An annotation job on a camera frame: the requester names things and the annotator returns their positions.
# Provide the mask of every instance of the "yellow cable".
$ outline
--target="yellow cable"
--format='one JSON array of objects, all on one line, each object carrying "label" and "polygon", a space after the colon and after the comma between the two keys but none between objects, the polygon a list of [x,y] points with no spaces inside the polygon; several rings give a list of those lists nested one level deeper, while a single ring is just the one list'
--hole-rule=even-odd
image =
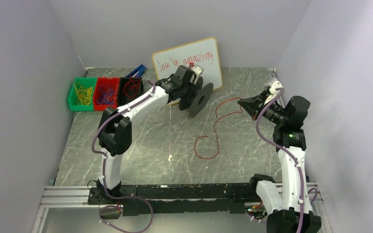
[{"label": "yellow cable", "polygon": [[90,105],[91,104],[91,94],[92,94],[92,87],[84,88],[82,84],[75,82],[75,93],[78,97],[76,101],[77,105]]}]

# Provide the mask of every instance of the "yellow whiteboard border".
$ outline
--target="yellow whiteboard border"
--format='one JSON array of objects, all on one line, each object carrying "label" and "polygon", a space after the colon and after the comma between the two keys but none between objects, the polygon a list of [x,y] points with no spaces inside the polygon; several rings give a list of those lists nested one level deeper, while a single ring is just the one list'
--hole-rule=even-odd
[{"label": "yellow whiteboard border", "polygon": [[186,46],[186,45],[195,44],[197,42],[201,42],[201,41],[208,40],[208,39],[214,39],[215,40],[215,47],[217,47],[218,62],[220,63],[219,67],[220,67],[220,74],[221,74],[221,86],[218,87],[217,89],[220,89],[224,85],[224,82],[223,82],[223,78],[222,78],[220,52],[218,50],[218,41],[217,41],[217,39],[215,37],[207,37],[207,38],[204,38],[204,39],[201,39],[201,40],[189,42],[189,43],[186,43],[186,44],[183,44],[183,45],[178,45],[178,46],[175,46],[175,47],[172,47],[172,48],[169,48],[169,49],[165,49],[165,50],[161,50],[161,51],[158,51],[158,52],[154,52],[152,54],[151,59],[152,59],[153,67],[155,68],[155,74],[158,74],[158,70],[156,69],[155,61],[153,60],[153,57],[155,56],[155,54],[161,53],[161,52],[165,52],[165,51],[168,51],[168,50],[173,50],[173,49],[176,49],[176,48],[179,48],[179,47],[182,47],[182,46]]}]

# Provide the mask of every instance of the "red wire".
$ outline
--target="red wire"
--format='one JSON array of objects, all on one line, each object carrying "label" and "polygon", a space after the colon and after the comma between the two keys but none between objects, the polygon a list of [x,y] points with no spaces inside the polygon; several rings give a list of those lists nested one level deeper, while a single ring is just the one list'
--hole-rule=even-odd
[{"label": "red wire", "polygon": [[[224,104],[224,103],[226,103],[226,102],[228,102],[228,101],[236,100],[236,99],[241,99],[241,98],[240,98],[240,97],[235,97],[235,98],[232,98],[232,99],[229,99],[229,100],[225,100],[225,101],[223,101],[222,103],[220,103],[220,104],[215,108],[215,117],[218,118],[218,113],[217,113],[218,107],[220,107],[222,104]],[[218,122],[219,120],[221,120],[221,119],[224,118],[224,117],[227,117],[227,116],[229,116],[229,115],[231,115],[231,114],[234,114],[234,113],[242,113],[242,107],[240,106],[239,108],[241,109],[241,111],[235,111],[235,112],[228,113],[228,114],[226,114],[226,115],[224,115],[224,116],[221,116],[220,118],[218,118],[218,119],[215,121],[215,123],[214,123],[214,132],[215,132],[215,138],[216,138],[216,140],[217,140],[217,153],[214,154],[212,157],[204,158],[204,157],[200,156],[200,155],[197,153],[197,143],[198,143],[198,140],[199,140],[200,138],[202,138],[202,137],[208,137],[208,136],[200,136],[200,137],[197,138],[197,140],[195,140],[194,151],[195,151],[195,154],[196,154],[198,157],[200,157],[201,159],[213,159],[215,156],[217,156],[217,155],[220,153],[220,143],[219,143],[219,141],[218,141],[218,134],[217,134],[217,130],[215,129],[215,125],[217,124],[217,122]]]},{"label": "red wire", "polygon": [[[141,78],[133,79],[132,77],[133,77],[133,75],[129,76],[129,81],[127,83],[125,83],[125,86],[123,87],[123,93],[128,98],[133,98],[138,94],[139,85],[141,84]],[[128,92],[126,92],[127,88],[129,88],[129,90],[132,91],[132,93],[133,93],[132,95],[129,95]]]}]

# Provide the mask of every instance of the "whiteboard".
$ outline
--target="whiteboard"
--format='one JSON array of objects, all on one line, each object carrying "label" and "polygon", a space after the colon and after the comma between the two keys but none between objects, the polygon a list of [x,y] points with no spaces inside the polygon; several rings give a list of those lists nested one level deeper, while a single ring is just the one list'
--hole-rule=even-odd
[{"label": "whiteboard", "polygon": [[203,68],[203,85],[213,83],[214,89],[222,87],[220,56],[214,37],[155,52],[152,61],[158,79],[166,79],[176,72],[178,66],[188,67],[193,62]]}]

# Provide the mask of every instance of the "table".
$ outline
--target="table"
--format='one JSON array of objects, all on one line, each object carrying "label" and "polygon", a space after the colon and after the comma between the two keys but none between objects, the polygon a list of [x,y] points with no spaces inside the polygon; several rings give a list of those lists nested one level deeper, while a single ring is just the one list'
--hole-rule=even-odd
[{"label": "table", "polygon": [[[130,68],[92,68],[87,77],[120,77]],[[232,114],[217,123],[220,153],[213,130],[215,108],[222,101],[248,98],[261,93],[271,76],[266,68],[222,68],[223,87],[214,90],[207,106],[194,118],[177,105],[162,106],[152,112],[143,124],[133,126],[133,143],[124,154],[121,167],[123,184],[240,183],[255,174],[266,174],[282,181],[281,166],[275,148],[259,138],[255,121],[248,114]],[[143,75],[156,80],[154,69]],[[219,116],[238,111],[236,101],[223,104]],[[96,180],[101,171],[101,157],[91,151],[91,141],[102,112],[76,112],[62,157],[55,185],[86,185]],[[263,119],[261,132],[272,139],[273,124]]]}]

